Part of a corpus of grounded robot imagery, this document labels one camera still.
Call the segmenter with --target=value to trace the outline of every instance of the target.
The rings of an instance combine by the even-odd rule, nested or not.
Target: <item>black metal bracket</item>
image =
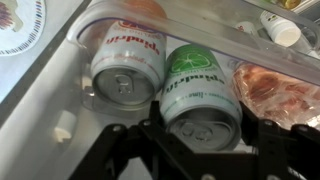
[[[319,131],[305,125],[286,131],[273,121],[256,121],[248,114],[252,116],[247,112],[244,117],[243,139],[256,146],[258,154],[195,154],[159,125],[159,103],[153,102],[149,119],[139,125],[129,129],[121,124],[107,126],[70,180],[117,179],[128,160],[135,157],[142,159],[155,180],[299,179],[290,173],[292,169],[307,179],[320,179],[317,166],[310,163],[320,161]]]

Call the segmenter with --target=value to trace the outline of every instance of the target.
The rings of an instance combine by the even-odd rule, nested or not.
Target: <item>plastic wrap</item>
[[[235,70],[233,84],[238,98],[259,118],[285,129],[293,124],[320,129],[320,87],[252,64]]]

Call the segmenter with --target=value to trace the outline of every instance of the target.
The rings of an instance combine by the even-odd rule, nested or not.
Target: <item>green and white can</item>
[[[234,149],[242,111],[211,51],[182,46],[167,67],[160,108],[167,131],[198,153]]]

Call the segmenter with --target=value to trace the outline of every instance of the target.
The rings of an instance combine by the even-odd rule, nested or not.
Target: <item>refrigerator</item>
[[[0,106],[1,180],[68,179],[106,126],[117,123],[129,128],[148,118],[149,105],[138,111],[117,110],[97,97],[92,88],[90,63],[101,44],[101,39],[93,37],[103,37],[115,20],[129,21],[166,35],[167,56],[190,43],[209,48],[229,79],[233,69],[228,62],[233,60],[320,85],[318,59],[307,55],[311,50],[318,54],[320,46],[316,22],[320,18],[319,1],[302,1],[294,12],[256,0],[156,2],[167,19],[148,17],[124,5],[122,0],[84,0],[70,2],[71,5],[61,1],[68,4],[61,5],[64,7],[61,14],[56,12],[59,4],[46,1],[51,13],[47,17],[50,38],[37,49],[36,55],[23,56],[33,60],[18,77],[3,75],[6,80],[3,82],[11,81],[11,85]],[[264,10],[312,32],[314,42],[301,52],[234,28],[237,22],[250,21],[263,34],[259,17]],[[252,149],[241,141],[235,150],[252,153]],[[119,179],[149,180],[151,175],[141,160],[135,158]]]

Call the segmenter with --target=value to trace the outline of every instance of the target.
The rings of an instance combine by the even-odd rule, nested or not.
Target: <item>pull tab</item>
[[[133,81],[130,76],[127,75],[115,75],[116,82],[120,94],[131,94],[133,92]]]

